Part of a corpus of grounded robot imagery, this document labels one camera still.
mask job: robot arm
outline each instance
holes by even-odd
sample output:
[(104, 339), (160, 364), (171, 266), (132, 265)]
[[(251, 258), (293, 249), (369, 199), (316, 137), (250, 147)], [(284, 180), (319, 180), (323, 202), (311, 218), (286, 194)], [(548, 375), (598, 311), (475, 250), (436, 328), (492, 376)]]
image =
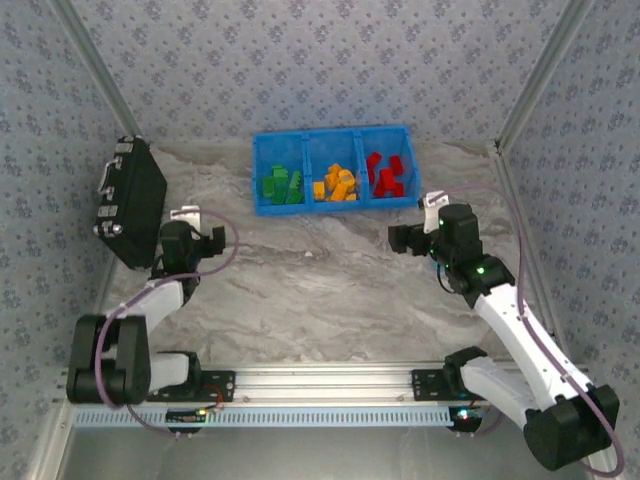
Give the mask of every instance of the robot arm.
[[(429, 255), (438, 268), (444, 267), (453, 291), (497, 333), (526, 380), (505, 372), (485, 352), (472, 348), (450, 356), (456, 357), (453, 363), (445, 361), (452, 390), (474, 393), (495, 405), (523, 430), (533, 455), (550, 470), (607, 448), (611, 439), (598, 419), (527, 331), (516, 306), (515, 279), (500, 259), (483, 252), (471, 207), (448, 205), (446, 197), (434, 202), (439, 193), (419, 202), (425, 214), (423, 224), (389, 227), (391, 248), (397, 253), (411, 249), (414, 256)], [(619, 400), (613, 390), (608, 385), (596, 388), (526, 304), (525, 314), (553, 357), (615, 426)]]
[(67, 378), (70, 401), (101, 402), (94, 371), (96, 343), (106, 318), (116, 310), (121, 311), (107, 334), (101, 363), (105, 388), (116, 404), (141, 403), (149, 392), (170, 386), (189, 388), (197, 383), (197, 356), (191, 352), (151, 354), (149, 335), (165, 317), (189, 301), (199, 284), (196, 276), (169, 281), (166, 277), (194, 273), (202, 258), (223, 252), (226, 239), (224, 227), (214, 228), (211, 237), (200, 234), (197, 213), (172, 212), (171, 218), (160, 229), (162, 255), (156, 259), (146, 286), (108, 315), (84, 315), (78, 320)]

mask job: green block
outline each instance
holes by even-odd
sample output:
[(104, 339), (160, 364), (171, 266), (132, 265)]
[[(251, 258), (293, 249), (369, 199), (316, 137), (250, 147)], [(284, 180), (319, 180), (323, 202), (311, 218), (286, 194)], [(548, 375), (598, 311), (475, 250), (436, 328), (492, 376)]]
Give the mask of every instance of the green block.
[(264, 177), (262, 179), (262, 195), (265, 198), (273, 197), (276, 192), (276, 181), (273, 177)]
[(289, 183), (289, 190), (300, 190), (302, 184), (302, 172), (295, 171), (291, 175), (291, 183)]
[(287, 185), (289, 183), (289, 172), (286, 168), (273, 169), (273, 178), (276, 185)]
[(284, 187), (280, 187), (276, 185), (276, 193), (273, 195), (271, 199), (272, 205), (282, 205), (284, 203), (284, 199), (287, 196), (287, 189)]
[(302, 203), (304, 195), (300, 190), (289, 190), (289, 197), (287, 197), (287, 205), (295, 205)]

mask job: marble surface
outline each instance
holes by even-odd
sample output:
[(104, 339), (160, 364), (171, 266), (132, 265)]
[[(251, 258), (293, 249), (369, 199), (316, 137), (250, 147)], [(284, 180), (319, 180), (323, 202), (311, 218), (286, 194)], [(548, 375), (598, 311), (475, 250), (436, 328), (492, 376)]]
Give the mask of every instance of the marble surface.
[[(494, 182), (482, 143), (414, 147), (425, 191)], [(387, 226), (420, 222), (417, 208), (258, 218), (249, 145), (170, 145), (152, 152), (168, 180), (167, 210), (200, 205), (219, 211), (241, 237), (235, 262), (203, 280), (191, 301), (151, 333), (152, 349), (192, 350), (204, 363), (218, 364), (438, 360), (470, 345), (508, 357), (462, 297), (440, 289), (430, 260), (389, 248)], [(459, 199), (474, 207), (485, 251), (515, 274), (517, 243), (506, 208), (493, 194)], [(213, 222), (203, 217), (203, 225)], [(221, 258), (204, 260), (201, 270)], [(132, 296), (146, 277), (118, 265), (107, 305)]]

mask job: wall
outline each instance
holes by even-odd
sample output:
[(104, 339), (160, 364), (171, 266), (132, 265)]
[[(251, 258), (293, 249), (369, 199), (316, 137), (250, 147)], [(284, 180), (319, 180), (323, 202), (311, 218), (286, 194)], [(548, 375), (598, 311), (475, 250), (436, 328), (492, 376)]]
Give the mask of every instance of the wall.
[(0, 478), (21, 478), (92, 307), (106, 250), (94, 188), (119, 135), (46, 2), (2, 2), (0, 27)]
[(640, 478), (640, 6), (596, 2), (509, 154), (577, 360), (623, 402)]
[(382, 123), (486, 140), (566, 0), (74, 3), (151, 140)]

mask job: red block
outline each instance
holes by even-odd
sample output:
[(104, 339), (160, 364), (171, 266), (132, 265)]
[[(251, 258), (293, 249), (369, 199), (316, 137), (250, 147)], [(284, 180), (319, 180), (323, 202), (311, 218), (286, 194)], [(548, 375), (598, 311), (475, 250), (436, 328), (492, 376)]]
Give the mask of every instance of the red block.
[(367, 158), (367, 172), (369, 174), (369, 185), (373, 185), (376, 182), (376, 167), (382, 160), (382, 155), (378, 152), (373, 152)]
[(393, 193), (397, 188), (397, 183), (395, 178), (393, 178), (393, 172), (390, 168), (383, 168), (380, 170), (380, 179), (378, 180), (378, 184), (373, 191), (373, 195), (377, 198), (384, 197), (387, 192)]
[(376, 198), (383, 198), (385, 195), (386, 190), (384, 189), (384, 185), (382, 183), (382, 180), (380, 180), (378, 182), (378, 184), (376, 185), (376, 188), (373, 190), (373, 196)]
[(394, 175), (402, 175), (404, 173), (404, 165), (402, 165), (400, 155), (391, 155), (391, 157), (389, 157), (389, 163), (391, 164), (391, 171)]
[(393, 177), (393, 171), (390, 168), (380, 169), (380, 182), (384, 185), (386, 192), (396, 188), (396, 179)]
[(404, 197), (404, 184), (396, 183), (396, 188), (393, 189), (394, 197)]

